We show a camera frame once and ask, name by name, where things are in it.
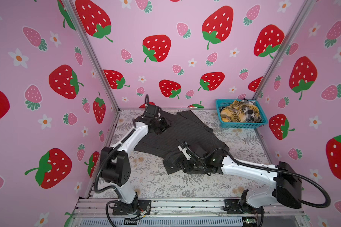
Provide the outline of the dark grey pinstripe shirt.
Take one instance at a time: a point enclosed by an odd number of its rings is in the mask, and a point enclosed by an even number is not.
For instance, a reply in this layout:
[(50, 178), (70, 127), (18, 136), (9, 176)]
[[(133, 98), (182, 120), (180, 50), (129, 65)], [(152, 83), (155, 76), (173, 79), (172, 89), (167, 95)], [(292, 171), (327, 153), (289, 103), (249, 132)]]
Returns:
[(163, 159), (163, 165), (168, 175), (182, 171), (180, 162), (185, 159), (178, 149), (180, 143), (191, 147), (200, 146), (203, 151), (198, 156), (203, 157), (216, 148), (227, 145), (218, 139), (212, 128), (205, 125), (192, 111), (182, 111), (171, 114), (161, 111), (170, 123), (170, 127), (161, 134), (148, 133), (135, 147), (135, 151), (158, 156)]

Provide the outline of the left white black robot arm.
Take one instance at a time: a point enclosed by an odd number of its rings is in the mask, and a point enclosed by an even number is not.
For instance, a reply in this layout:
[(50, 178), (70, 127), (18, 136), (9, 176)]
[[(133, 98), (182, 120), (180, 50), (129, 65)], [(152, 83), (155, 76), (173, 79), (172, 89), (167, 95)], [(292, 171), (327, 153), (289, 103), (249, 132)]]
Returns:
[(160, 134), (169, 126), (169, 122), (161, 115), (160, 107), (146, 104), (143, 114), (133, 120), (130, 131), (114, 146), (102, 149), (94, 192), (100, 194), (113, 189), (121, 203), (136, 203), (137, 194), (128, 183), (131, 175), (129, 154), (148, 133)]

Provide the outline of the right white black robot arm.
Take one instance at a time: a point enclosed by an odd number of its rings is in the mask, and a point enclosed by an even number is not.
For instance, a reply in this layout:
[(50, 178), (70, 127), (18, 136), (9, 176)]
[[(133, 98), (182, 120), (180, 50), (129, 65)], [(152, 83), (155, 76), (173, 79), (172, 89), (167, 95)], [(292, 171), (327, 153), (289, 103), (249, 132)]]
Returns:
[(197, 155), (203, 151), (200, 146), (191, 147), (181, 143), (178, 149), (185, 157), (180, 164), (182, 170), (197, 169), (209, 176), (221, 171), (223, 175), (241, 176), (264, 184), (258, 190), (242, 192), (237, 203), (241, 211), (276, 203), (293, 209), (302, 207), (301, 179), (295, 176), (294, 170), (287, 163), (264, 165), (240, 161), (225, 148), (216, 148), (203, 157)]

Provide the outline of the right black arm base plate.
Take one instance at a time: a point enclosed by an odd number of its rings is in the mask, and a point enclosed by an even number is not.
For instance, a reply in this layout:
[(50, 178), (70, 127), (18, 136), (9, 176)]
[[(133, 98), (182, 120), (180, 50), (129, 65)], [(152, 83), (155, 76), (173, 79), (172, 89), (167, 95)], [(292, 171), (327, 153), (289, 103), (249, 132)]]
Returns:
[(224, 200), (224, 208), (223, 210), (227, 212), (227, 214), (255, 214), (255, 215), (264, 215), (264, 208), (261, 206), (260, 208), (254, 208), (250, 206), (246, 202), (246, 196), (249, 190), (244, 190), (242, 192), (240, 199), (226, 199)]

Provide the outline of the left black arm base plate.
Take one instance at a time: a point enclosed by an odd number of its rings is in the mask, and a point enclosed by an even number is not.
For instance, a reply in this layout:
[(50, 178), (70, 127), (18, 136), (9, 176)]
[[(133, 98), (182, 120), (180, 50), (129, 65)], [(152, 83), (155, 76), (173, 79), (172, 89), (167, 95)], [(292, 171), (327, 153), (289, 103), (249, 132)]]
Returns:
[(111, 206), (115, 216), (125, 215), (149, 215), (151, 211), (151, 200), (135, 200), (132, 204), (126, 204), (123, 202), (116, 202), (114, 206)]

